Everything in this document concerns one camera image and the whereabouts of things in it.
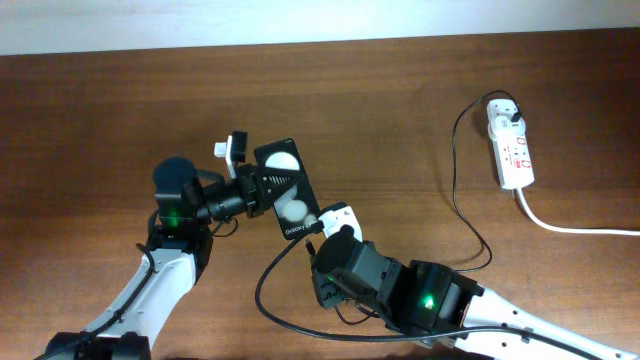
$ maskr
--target brown wooden surface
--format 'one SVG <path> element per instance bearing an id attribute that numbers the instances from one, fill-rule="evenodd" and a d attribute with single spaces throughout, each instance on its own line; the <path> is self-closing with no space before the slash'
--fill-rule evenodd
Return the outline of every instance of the brown wooden surface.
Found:
<path id="1" fill-rule="evenodd" d="M 479 250 L 452 211 L 451 128 L 477 96 L 521 102 L 548 222 L 640 224 L 640 33 L 605 30 L 0 58 L 0 354 L 30 358 L 78 331 L 139 265 L 155 209 L 151 172 L 170 156 L 224 172 L 213 143 L 293 137 L 321 206 L 346 201 L 365 237 L 408 263 L 451 266 Z M 547 232 L 495 180 L 484 105 L 460 126 L 459 203 L 494 249 L 473 278 L 534 314 L 640 352 L 640 240 Z M 327 342 L 257 311 L 260 274 L 285 246 L 272 213 L 214 243 L 156 359 L 383 358 L 410 344 Z M 301 246 L 266 284 L 276 314 L 342 325 L 318 307 Z M 346 311 L 351 318 L 357 317 Z"/>

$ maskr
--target power outlet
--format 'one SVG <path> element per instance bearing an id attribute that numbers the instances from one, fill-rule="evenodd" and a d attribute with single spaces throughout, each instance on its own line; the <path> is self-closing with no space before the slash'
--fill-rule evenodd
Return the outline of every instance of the power outlet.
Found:
<path id="1" fill-rule="evenodd" d="M 524 119 L 511 121 L 516 112 L 516 104 L 507 99 L 492 100 L 487 105 L 500 186 L 507 190 L 523 188 L 534 181 Z"/>

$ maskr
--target white power strip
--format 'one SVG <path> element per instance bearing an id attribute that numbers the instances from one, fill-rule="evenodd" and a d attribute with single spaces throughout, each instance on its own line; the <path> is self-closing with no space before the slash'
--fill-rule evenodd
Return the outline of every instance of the white power strip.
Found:
<path id="1" fill-rule="evenodd" d="M 562 228 L 549 225 L 533 214 L 522 192 L 523 187 L 533 183 L 534 177 L 531 155 L 525 136 L 524 119 L 521 116 L 516 116 L 516 121 L 512 121 L 518 110 L 516 104 L 511 100 L 491 100 L 487 105 L 489 137 L 493 142 L 500 186 L 503 189 L 514 190 L 514 195 L 517 196 L 522 209 L 531 221 L 547 230 L 562 233 L 640 236 L 640 231 L 632 230 Z"/>
<path id="2" fill-rule="evenodd" d="M 517 111 L 511 100 L 492 100 L 487 105 L 489 137 L 493 141 L 500 186 L 507 190 L 523 188 L 534 180 L 524 119 L 511 121 Z"/>

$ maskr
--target white wall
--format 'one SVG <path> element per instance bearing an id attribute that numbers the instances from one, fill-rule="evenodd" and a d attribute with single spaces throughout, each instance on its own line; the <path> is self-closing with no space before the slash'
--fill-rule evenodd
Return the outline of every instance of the white wall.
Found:
<path id="1" fill-rule="evenodd" d="M 640 25 L 640 0 L 0 0 L 0 54 Z"/>

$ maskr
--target robotic arm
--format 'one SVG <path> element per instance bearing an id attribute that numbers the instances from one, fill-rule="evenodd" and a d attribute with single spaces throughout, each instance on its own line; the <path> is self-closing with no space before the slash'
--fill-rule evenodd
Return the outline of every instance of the robotic arm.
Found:
<path id="1" fill-rule="evenodd" d="M 169 314 L 207 266 L 219 229 L 208 225 L 242 213 L 252 218 L 271 207 L 287 240 L 324 232 L 318 252 L 310 243 L 308 249 L 317 301 L 326 309 L 353 299 L 391 331 L 415 336 L 426 347 L 434 345 L 432 334 L 485 328 L 438 341 L 499 359 L 637 359 L 537 319 L 448 267 L 417 260 L 407 267 L 381 255 L 372 242 L 363 242 L 351 207 L 339 203 L 320 211 L 292 139 L 259 147 L 256 165 L 238 166 L 245 161 L 246 140 L 246 133 L 234 132 L 216 144 L 232 178 L 228 183 L 184 158 L 158 165 L 158 210 L 145 246 L 139 246 L 145 253 L 140 268 L 84 331 L 56 334 L 38 359 L 150 359 Z M 213 183 L 202 186 L 200 178 Z"/>

